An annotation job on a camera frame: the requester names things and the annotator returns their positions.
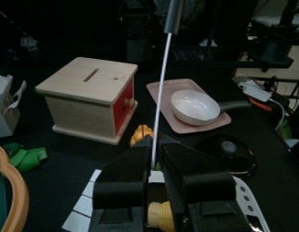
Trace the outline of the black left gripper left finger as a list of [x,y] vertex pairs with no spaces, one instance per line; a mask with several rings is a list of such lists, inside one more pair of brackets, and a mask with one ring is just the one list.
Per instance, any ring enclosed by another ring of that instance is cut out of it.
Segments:
[[102,170],[94,188],[90,232],[144,232],[151,146],[147,136]]

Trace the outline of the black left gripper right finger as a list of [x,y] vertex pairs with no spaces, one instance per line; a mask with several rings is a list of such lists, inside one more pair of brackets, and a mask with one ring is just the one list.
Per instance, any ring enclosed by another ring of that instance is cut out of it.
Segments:
[[223,163],[180,143],[160,148],[175,232],[253,232]]

